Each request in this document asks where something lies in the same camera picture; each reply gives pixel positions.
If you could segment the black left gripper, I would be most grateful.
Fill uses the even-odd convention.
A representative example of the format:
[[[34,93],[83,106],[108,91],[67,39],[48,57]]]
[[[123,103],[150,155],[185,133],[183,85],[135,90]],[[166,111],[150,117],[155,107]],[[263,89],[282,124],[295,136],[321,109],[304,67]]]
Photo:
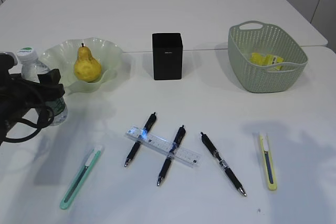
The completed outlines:
[[[63,98],[65,89],[60,83],[59,69],[37,75],[39,83],[27,81],[14,74],[1,86],[1,143],[21,143],[36,136],[47,127],[46,101]],[[37,122],[24,118],[30,109],[40,109]],[[7,137],[7,133],[16,125],[23,124],[35,131],[21,138]]]

